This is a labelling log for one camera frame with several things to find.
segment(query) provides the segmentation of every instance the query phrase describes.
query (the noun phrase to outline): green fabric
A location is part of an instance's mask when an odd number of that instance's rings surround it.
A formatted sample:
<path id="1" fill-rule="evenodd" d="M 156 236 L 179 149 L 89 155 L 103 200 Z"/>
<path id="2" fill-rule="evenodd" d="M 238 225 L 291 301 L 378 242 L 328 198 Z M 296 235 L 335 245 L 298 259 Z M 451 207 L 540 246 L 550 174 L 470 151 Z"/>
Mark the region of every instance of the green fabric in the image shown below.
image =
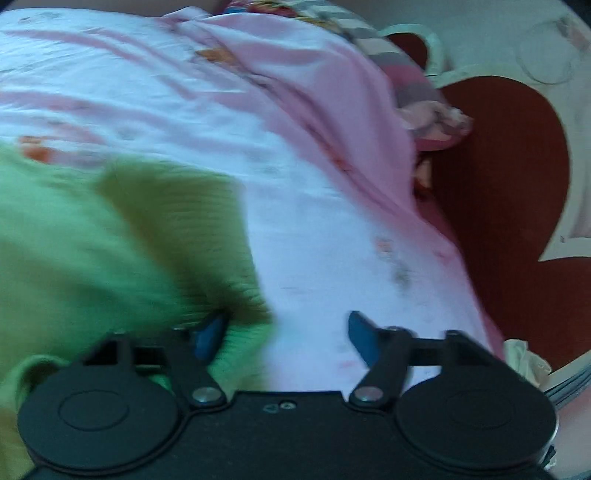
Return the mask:
<path id="1" fill-rule="evenodd" d="M 150 334 L 224 307 L 210 372 L 229 393 L 260 379 L 271 315 L 234 188 L 163 161 L 85 173 L 0 147 L 0 480 L 31 466 L 15 425 L 27 393 L 110 330 Z"/>

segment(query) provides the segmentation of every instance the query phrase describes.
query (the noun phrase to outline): bed sheet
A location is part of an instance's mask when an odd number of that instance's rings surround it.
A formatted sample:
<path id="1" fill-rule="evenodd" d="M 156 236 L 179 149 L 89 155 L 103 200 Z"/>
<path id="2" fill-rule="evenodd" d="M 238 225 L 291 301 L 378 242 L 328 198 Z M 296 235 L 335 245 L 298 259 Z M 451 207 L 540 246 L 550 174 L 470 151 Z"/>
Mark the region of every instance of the bed sheet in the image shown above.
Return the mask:
<path id="1" fill-rule="evenodd" d="M 462 259 L 418 215 L 414 150 L 387 79 L 321 28 L 259 14 L 164 18 L 65 9 L 0 16 L 0 138 L 97 168 L 119 153 L 239 180 L 252 255 L 277 318 L 269 387 L 342 390 L 366 371 L 360 310 L 490 348 Z M 409 384 L 437 373 L 418 368 Z"/>

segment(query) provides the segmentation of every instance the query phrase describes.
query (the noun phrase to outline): metal screw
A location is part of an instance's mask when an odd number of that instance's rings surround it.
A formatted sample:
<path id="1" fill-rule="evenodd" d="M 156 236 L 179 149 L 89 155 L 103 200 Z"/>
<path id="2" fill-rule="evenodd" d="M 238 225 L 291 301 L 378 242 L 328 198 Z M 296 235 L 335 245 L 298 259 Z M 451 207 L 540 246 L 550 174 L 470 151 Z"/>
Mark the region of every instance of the metal screw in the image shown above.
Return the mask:
<path id="1" fill-rule="evenodd" d="M 357 400 L 361 400 L 362 402 L 376 402 L 383 396 L 384 392 L 382 392 L 378 387 L 359 387 L 357 390 L 355 390 L 355 398 L 357 398 Z"/>
<path id="2" fill-rule="evenodd" d="M 297 405 L 292 401 L 282 401 L 279 406 L 283 410 L 295 410 L 297 408 Z"/>
<path id="3" fill-rule="evenodd" d="M 193 399 L 199 403 L 213 403 L 222 398 L 222 392 L 213 387 L 202 387 L 193 391 Z"/>

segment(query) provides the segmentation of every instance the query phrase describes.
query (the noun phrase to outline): striped fabric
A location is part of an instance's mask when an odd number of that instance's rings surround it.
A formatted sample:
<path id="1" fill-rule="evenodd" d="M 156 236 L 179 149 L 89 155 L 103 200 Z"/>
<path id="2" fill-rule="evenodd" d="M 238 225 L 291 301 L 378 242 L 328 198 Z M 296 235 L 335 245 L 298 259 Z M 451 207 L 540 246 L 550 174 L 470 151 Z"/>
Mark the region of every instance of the striped fabric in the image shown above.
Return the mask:
<path id="1" fill-rule="evenodd" d="M 353 12 L 327 0 L 235 0 L 225 13 L 234 12 L 308 21 L 350 41 L 390 79 L 395 107 L 413 134 L 418 151 L 452 147 L 470 132 L 471 119 L 451 107 L 402 50 Z"/>

